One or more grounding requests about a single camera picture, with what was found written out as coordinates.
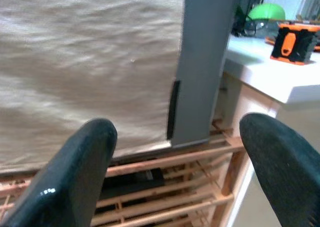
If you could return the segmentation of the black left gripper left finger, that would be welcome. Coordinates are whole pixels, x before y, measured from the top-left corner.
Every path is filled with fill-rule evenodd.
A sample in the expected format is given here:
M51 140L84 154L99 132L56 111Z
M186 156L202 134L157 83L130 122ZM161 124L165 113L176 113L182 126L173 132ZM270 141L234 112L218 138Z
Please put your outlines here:
M108 119L85 123L36 174L0 227L90 227L117 137Z

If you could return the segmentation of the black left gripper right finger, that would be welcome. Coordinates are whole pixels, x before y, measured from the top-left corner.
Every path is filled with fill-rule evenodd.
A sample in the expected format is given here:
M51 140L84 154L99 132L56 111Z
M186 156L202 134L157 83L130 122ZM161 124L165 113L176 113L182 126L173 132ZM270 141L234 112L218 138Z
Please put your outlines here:
M266 114L246 114L239 130L281 226L320 227L320 153L294 129Z

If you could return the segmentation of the beige textured fridge door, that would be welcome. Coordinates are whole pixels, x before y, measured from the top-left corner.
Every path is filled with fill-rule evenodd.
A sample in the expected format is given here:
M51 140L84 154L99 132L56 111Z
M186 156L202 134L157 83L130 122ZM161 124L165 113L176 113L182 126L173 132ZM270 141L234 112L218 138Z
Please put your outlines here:
M86 121L118 149L166 139L184 0L0 0L0 167L43 163Z

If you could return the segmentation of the grey fridge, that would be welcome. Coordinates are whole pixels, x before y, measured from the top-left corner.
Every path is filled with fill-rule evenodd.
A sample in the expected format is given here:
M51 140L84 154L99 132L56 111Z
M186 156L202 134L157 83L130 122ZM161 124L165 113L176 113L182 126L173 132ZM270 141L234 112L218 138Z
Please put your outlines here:
M194 146L209 140L237 0L184 0L180 81L170 144Z

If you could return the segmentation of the black box under rack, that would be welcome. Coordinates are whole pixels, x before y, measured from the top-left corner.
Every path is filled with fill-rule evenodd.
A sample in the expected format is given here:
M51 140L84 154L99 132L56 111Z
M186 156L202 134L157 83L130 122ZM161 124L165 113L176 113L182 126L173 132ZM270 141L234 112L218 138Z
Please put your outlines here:
M108 199L164 185L165 179L160 168L107 177L103 181L100 198Z

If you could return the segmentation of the white kitchen counter cabinet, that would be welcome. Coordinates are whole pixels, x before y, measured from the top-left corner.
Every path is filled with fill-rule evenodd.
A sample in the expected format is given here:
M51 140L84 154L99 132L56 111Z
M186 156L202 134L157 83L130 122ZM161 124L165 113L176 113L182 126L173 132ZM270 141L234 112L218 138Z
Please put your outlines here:
M221 127L237 137L245 114L263 113L296 130L320 152L320 52L306 65L273 60L271 52L262 39L229 39L218 108ZM234 196L219 227L280 227L248 157Z

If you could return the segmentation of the wooden slatted rack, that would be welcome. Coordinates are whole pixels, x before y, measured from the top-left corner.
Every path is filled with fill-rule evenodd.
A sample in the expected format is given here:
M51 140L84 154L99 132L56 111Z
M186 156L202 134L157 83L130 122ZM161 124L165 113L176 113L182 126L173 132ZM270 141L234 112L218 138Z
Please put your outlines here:
M100 192L89 227L220 227L245 158L242 141L219 128L203 144L115 147L104 179L160 168L164 186L111 198ZM0 222L47 164L0 167Z

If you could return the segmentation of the orange and black box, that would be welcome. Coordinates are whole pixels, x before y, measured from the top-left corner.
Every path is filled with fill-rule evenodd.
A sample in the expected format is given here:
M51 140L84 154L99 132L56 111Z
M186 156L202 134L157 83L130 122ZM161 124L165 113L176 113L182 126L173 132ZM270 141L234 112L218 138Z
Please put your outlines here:
M270 58L299 66L309 64L320 37L320 25L281 23L278 26Z

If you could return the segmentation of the clear plastic container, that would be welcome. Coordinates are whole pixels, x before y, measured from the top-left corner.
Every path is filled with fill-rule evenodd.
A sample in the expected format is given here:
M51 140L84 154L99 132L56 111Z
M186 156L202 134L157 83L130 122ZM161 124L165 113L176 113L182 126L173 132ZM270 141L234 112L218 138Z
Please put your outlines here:
M264 39L265 37L276 37L278 31L278 22L271 21L269 19L253 19L246 21L244 24L244 35L246 37L258 39Z

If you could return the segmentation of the green plastic bowl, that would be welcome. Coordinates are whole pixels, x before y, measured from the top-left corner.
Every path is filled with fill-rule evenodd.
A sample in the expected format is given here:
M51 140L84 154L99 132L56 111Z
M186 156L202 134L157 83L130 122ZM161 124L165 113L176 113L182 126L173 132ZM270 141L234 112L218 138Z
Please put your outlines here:
M246 20L264 19L285 20L285 10L276 3L262 3L252 8L246 17Z

